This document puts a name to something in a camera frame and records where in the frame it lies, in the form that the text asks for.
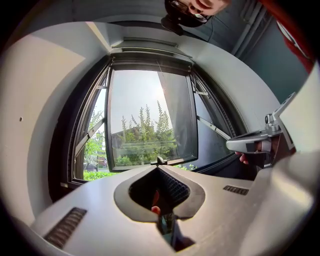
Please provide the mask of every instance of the green foliage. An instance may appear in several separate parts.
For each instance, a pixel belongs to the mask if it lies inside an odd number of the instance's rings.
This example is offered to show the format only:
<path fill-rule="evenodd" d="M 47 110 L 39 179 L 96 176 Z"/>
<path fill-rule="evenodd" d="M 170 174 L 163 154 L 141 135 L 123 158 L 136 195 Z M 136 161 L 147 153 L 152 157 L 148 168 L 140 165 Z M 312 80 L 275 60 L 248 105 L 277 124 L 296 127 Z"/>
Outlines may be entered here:
<path fill-rule="evenodd" d="M 92 129 L 103 118 L 102 111 L 97 113 L 93 110 L 89 129 Z M 102 150 L 103 142 L 105 141 L 105 133 L 97 131 L 85 144 L 84 147 L 84 162 L 89 164 L 97 164 L 98 158 L 106 158 L 106 151 Z"/>
<path fill-rule="evenodd" d="M 127 126 L 127 120 L 122 116 L 122 135 L 119 135 L 122 144 L 120 148 L 113 148 L 113 151 L 118 152 L 118 156 L 120 155 L 115 159 L 116 166 L 148 164 L 156 161 L 157 156 L 164 159 L 177 158 L 177 145 L 173 130 L 169 129 L 169 116 L 166 111 L 163 112 L 159 101 L 157 105 L 159 119 L 155 123 L 151 121 L 148 105 L 145 109 L 140 108 L 139 123 L 131 115 Z"/>
<path fill-rule="evenodd" d="M 177 168 L 180 168 L 180 169 L 186 170 L 186 171 L 193 171 L 198 168 L 198 167 L 194 166 L 193 164 L 189 164 L 189 168 L 187 168 L 186 166 L 182 166 L 182 164 L 175 165 L 174 167 L 177 167 Z"/>
<path fill-rule="evenodd" d="M 118 172 L 103 172 L 103 171 L 83 171 L 83 179 L 85 181 L 94 181 L 103 177 L 116 175 Z"/>

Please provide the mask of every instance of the sky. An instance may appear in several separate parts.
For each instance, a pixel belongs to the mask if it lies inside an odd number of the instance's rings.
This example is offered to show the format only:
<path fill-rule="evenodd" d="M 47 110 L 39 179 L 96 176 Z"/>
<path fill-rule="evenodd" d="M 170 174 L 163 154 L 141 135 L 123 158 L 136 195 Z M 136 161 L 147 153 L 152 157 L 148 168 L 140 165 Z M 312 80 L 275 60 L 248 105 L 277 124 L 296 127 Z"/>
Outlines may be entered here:
<path fill-rule="evenodd" d="M 102 111 L 104 113 L 105 97 L 106 89 L 102 89 L 95 104 L 95 112 Z M 157 122 L 159 119 L 157 101 L 160 102 L 162 111 L 166 111 L 169 115 L 158 72 L 116 70 L 111 92 L 111 133 L 122 131 L 122 116 L 127 120 L 127 127 L 129 126 L 131 115 L 139 123 L 140 108 L 143 108 L 144 117 L 146 117 L 146 105 L 150 108 L 150 119 L 153 122 Z M 170 117 L 169 128 L 172 128 Z M 98 131 L 104 131 L 104 125 Z"/>

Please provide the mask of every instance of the red object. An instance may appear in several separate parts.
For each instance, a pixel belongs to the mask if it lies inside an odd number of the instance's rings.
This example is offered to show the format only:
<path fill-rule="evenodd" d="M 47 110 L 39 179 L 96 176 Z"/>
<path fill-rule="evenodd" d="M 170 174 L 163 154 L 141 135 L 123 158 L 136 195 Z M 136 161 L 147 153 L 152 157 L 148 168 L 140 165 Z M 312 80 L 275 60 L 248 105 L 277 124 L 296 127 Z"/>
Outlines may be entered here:
<path fill-rule="evenodd" d="M 279 21 L 285 27 L 285 29 L 290 33 L 290 35 L 299 45 L 301 50 L 307 55 L 307 57 L 305 57 L 293 42 L 283 36 L 286 45 L 299 58 L 306 71 L 310 73 L 315 64 L 315 57 L 309 47 L 307 40 L 304 37 L 303 32 L 299 29 L 296 22 L 276 3 L 275 0 L 260 0 L 260 2 L 277 19 L 277 21 Z"/>

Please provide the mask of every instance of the black cable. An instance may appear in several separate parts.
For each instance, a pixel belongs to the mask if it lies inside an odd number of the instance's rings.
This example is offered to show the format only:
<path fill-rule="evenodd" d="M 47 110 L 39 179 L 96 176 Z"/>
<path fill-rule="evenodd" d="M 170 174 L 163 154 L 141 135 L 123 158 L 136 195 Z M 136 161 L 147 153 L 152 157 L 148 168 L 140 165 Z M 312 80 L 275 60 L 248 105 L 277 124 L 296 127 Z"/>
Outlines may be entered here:
<path fill-rule="evenodd" d="M 219 21 L 221 24 L 223 24 L 228 30 L 230 30 L 230 27 L 228 27 L 221 19 L 219 19 L 216 15 L 213 16 L 217 21 Z"/>
<path fill-rule="evenodd" d="M 210 36 L 209 36 L 208 41 L 206 41 L 207 43 L 209 43 L 209 41 L 210 41 L 210 39 L 211 39 L 211 37 L 212 37 L 212 34 L 214 33 L 214 23 L 213 23 L 213 20 L 214 20 L 214 17 L 211 16 L 211 34 L 210 34 Z"/>

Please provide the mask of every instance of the green hedge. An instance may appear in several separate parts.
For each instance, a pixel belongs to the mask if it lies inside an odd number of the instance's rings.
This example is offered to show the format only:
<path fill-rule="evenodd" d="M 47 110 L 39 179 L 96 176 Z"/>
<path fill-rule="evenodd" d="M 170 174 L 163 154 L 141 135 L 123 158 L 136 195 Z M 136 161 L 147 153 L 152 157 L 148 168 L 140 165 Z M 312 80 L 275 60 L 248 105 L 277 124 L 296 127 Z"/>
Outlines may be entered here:
<path fill-rule="evenodd" d="M 197 169 L 196 166 L 190 164 L 189 168 L 182 166 L 181 164 L 175 165 L 174 167 L 178 167 L 182 170 L 186 170 L 186 171 L 192 171 L 194 169 Z M 108 176 L 112 176 L 112 175 L 116 175 L 118 174 L 118 172 L 103 172 L 103 171 L 87 171 L 84 170 L 83 171 L 83 179 L 85 181 L 95 181 L 98 179 L 101 179 L 103 177 L 108 177 Z"/>
<path fill-rule="evenodd" d="M 103 177 L 112 176 L 118 174 L 118 172 L 103 172 L 103 171 L 83 171 L 83 179 L 85 181 L 94 181 Z"/>

